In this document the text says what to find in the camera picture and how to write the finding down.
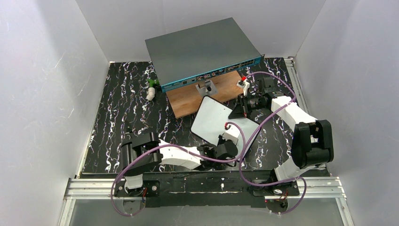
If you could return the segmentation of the green white plastic toy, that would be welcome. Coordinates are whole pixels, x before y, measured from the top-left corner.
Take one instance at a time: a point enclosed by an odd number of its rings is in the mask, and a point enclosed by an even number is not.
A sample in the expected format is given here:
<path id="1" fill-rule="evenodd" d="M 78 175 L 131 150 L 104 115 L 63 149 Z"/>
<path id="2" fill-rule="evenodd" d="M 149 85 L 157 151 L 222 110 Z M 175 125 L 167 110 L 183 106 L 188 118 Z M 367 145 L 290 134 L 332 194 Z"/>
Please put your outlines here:
<path id="1" fill-rule="evenodd" d="M 158 79 L 155 79 L 155 80 L 148 79 L 147 82 L 148 82 L 149 86 L 148 86 L 148 89 L 147 89 L 146 99 L 148 101 L 152 101 L 155 98 L 155 94 L 156 94 L 155 87 L 159 85 L 159 80 Z"/>

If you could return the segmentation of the wooden board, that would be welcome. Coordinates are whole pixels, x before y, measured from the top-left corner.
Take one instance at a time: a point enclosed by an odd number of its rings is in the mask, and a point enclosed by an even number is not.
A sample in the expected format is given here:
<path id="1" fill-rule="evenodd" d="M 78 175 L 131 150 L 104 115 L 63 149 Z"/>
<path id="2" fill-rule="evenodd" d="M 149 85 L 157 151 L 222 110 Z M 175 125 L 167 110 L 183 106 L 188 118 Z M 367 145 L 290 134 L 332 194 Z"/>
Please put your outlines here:
<path id="1" fill-rule="evenodd" d="M 218 93 L 211 97 L 222 103 L 235 99 L 237 95 L 243 93 L 243 89 L 236 85 L 240 79 L 241 76 L 237 71 L 211 78 L 218 90 Z M 199 109 L 203 97 L 195 87 L 197 83 L 166 92 L 176 118 L 190 115 Z"/>

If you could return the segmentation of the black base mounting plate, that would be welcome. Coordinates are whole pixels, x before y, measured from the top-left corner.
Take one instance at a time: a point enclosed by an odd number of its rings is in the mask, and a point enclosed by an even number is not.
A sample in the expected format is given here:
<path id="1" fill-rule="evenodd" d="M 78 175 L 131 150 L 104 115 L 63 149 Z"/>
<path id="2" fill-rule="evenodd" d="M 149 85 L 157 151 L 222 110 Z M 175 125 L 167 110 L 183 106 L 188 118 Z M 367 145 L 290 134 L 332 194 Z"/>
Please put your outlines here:
<path id="1" fill-rule="evenodd" d="M 287 200 L 299 196 L 296 182 L 253 187 L 237 170 L 149 172 L 143 175 L 146 207 L 250 206 L 265 207 L 265 197 Z"/>

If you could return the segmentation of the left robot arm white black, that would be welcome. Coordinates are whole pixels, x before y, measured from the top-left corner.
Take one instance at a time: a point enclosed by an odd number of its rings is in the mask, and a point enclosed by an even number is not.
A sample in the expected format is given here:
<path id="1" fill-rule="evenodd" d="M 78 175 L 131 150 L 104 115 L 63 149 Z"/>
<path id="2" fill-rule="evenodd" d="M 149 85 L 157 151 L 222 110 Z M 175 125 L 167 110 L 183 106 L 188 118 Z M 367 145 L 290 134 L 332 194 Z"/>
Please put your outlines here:
<path id="1" fill-rule="evenodd" d="M 125 179 L 124 189 L 129 191 L 144 185 L 143 174 L 160 164 L 205 171 L 221 168 L 238 158 L 237 143 L 240 132 L 228 129 L 218 137 L 217 145 L 185 147 L 157 139 L 150 132 L 137 137 L 128 133 L 120 145 L 122 171 L 116 182 Z"/>

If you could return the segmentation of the grey teal network switch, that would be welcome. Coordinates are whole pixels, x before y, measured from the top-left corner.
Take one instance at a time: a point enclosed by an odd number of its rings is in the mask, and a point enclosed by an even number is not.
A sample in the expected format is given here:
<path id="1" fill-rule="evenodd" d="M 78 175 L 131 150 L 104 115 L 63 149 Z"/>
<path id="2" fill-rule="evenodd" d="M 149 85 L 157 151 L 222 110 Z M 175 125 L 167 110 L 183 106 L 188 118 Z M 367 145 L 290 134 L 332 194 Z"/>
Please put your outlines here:
<path id="1" fill-rule="evenodd" d="M 167 92 L 260 63 L 264 56 L 230 17 L 145 40 Z"/>

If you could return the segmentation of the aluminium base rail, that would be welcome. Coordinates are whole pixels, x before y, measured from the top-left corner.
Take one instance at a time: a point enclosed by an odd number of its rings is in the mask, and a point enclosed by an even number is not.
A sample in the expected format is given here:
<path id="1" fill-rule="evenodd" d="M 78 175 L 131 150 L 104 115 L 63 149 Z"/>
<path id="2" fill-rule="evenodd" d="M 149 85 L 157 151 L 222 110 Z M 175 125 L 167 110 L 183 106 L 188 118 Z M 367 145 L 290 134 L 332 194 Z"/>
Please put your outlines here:
<path id="1" fill-rule="evenodd" d="M 112 178 L 71 179 L 61 226 L 352 226 L 338 177 L 306 177 L 277 205 L 235 171 L 148 173 L 141 197 L 112 197 Z"/>

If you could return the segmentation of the small whiteboard black frame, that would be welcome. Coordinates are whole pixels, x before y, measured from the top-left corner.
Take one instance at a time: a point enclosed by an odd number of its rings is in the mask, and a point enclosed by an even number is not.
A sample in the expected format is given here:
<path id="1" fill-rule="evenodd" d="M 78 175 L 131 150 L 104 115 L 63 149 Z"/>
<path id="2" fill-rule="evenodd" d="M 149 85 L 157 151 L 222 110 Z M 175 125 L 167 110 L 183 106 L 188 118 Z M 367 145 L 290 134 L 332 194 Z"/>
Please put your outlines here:
<path id="1" fill-rule="evenodd" d="M 239 138 L 236 145 L 238 148 L 236 160 L 240 160 L 253 143 L 256 137 L 253 134 L 259 124 L 248 118 L 228 119 L 231 111 L 230 107 L 216 99 L 210 96 L 203 97 L 191 127 L 194 135 L 206 141 L 204 145 L 197 148 L 202 159 L 216 162 L 213 149 L 217 146 L 218 136 L 225 131 L 224 125 L 227 122 L 238 125 L 245 135 L 245 142 L 243 138 Z"/>

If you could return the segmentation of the silver metal bracket mount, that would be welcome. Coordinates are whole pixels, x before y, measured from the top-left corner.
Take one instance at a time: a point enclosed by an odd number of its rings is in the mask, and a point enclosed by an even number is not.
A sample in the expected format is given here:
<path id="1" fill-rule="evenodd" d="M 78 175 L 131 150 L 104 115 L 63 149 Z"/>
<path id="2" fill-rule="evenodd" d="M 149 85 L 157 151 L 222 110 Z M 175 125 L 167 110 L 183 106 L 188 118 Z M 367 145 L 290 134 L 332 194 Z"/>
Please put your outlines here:
<path id="1" fill-rule="evenodd" d="M 204 96 L 212 96 L 218 93 L 218 90 L 212 80 L 200 81 L 195 85 L 198 93 Z"/>

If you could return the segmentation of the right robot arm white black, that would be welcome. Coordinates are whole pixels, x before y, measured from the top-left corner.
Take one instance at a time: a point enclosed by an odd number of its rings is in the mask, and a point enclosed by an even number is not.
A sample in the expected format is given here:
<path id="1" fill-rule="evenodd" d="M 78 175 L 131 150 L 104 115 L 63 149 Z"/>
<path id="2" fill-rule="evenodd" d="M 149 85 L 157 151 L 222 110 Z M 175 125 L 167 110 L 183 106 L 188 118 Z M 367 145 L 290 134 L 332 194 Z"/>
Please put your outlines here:
<path id="1" fill-rule="evenodd" d="M 273 78 L 258 79 L 255 96 L 247 93 L 237 96 L 237 103 L 228 118 L 247 118 L 253 110 L 269 109 L 278 115 L 293 131 L 291 156 L 274 168 L 267 184 L 287 182 L 304 172 L 334 159 L 332 126 L 327 120 L 318 120 L 303 109 L 274 84 Z"/>

